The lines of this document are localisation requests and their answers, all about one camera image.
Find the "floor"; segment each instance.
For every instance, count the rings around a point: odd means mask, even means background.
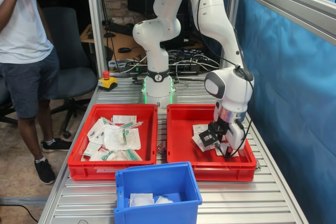
[[[91,98],[92,94],[93,92],[78,97],[76,100]],[[50,106],[53,109],[62,104],[62,100],[52,100]],[[54,114],[52,117],[54,135],[62,139],[64,138],[60,128],[65,115],[66,111]],[[71,133],[69,141],[74,139],[83,116],[84,112],[78,112],[77,118],[71,118],[68,126],[68,131]],[[15,118],[16,114],[13,113],[8,117]],[[41,128],[38,124],[36,127],[39,141],[42,141]],[[38,220],[53,185],[44,185],[39,181],[33,163],[34,158],[22,141],[16,126],[0,123],[0,136],[0,201],[5,199],[7,204],[10,204],[8,201],[13,200],[27,201],[26,207]],[[66,152],[45,154],[55,174],[59,173],[66,155]],[[21,207],[0,207],[0,218],[1,224],[35,223],[28,212]]]

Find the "denim shorts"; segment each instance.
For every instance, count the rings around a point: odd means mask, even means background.
[[[7,89],[19,118],[33,118],[38,100],[56,98],[59,61],[56,49],[43,60],[28,64],[0,63]]]

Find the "blue plastic crate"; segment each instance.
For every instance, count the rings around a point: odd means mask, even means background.
[[[116,173],[116,224],[195,224],[202,197],[190,162],[131,167]],[[174,203],[129,207],[130,194],[166,195]]]

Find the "blue backdrop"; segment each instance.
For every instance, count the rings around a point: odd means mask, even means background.
[[[254,0],[236,29],[258,131],[308,221],[336,223],[336,47]]]

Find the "black shoe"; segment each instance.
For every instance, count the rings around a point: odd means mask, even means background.
[[[51,165],[49,165],[48,160],[41,161],[36,163],[34,160],[35,169],[37,171],[38,177],[40,181],[45,185],[50,185],[55,182],[55,173],[51,169]]]
[[[67,152],[71,147],[72,142],[64,141],[60,138],[55,138],[55,142],[47,145],[46,142],[42,142],[42,151],[49,153],[54,151]]]

